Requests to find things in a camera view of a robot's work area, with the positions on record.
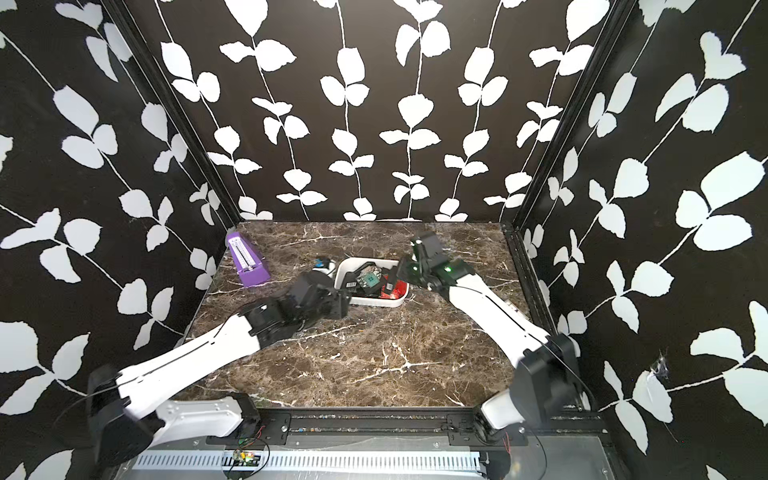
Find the orange red foil tea bag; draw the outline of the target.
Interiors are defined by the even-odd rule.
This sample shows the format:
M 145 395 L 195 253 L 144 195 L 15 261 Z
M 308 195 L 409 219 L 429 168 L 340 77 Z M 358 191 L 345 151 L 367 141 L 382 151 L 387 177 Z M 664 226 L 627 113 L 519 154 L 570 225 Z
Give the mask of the orange red foil tea bag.
M 398 281 L 392 287 L 385 285 L 380 294 L 381 299 L 386 300 L 399 300 L 407 294 L 408 284 L 402 281 Z

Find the green jasmine tea bag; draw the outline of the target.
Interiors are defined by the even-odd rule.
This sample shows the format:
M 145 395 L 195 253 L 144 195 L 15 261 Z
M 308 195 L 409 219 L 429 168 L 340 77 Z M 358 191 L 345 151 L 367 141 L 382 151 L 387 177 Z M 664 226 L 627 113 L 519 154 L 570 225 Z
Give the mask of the green jasmine tea bag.
M 363 289 L 375 288 L 381 282 L 381 270 L 375 266 L 366 267 L 358 275 L 357 282 Z

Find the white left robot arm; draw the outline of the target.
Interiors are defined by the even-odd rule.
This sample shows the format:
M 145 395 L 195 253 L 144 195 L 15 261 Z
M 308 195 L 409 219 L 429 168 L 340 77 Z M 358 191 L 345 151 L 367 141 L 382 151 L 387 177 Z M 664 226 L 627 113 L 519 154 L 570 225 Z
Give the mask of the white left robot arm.
M 174 395 L 321 319 L 344 318 L 349 304 L 348 292 L 312 270 L 282 295 L 241 306 L 221 325 L 171 351 L 121 370 L 94 370 L 86 418 L 97 466 L 117 466 L 162 443 L 229 436 L 258 414 L 245 395 L 191 402 L 177 402 Z

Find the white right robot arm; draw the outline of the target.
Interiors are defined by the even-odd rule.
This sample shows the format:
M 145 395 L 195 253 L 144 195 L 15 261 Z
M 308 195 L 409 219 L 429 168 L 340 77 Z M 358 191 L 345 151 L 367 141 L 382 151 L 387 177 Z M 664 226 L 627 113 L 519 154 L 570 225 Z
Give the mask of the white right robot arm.
M 433 291 L 469 316 L 497 344 L 514 368 L 506 390 L 479 407 L 490 430 L 513 425 L 536 427 L 586 392 L 577 373 L 575 345 L 565 334 L 551 335 L 506 303 L 466 262 L 445 254 L 436 233 L 410 241 L 397 278 Z

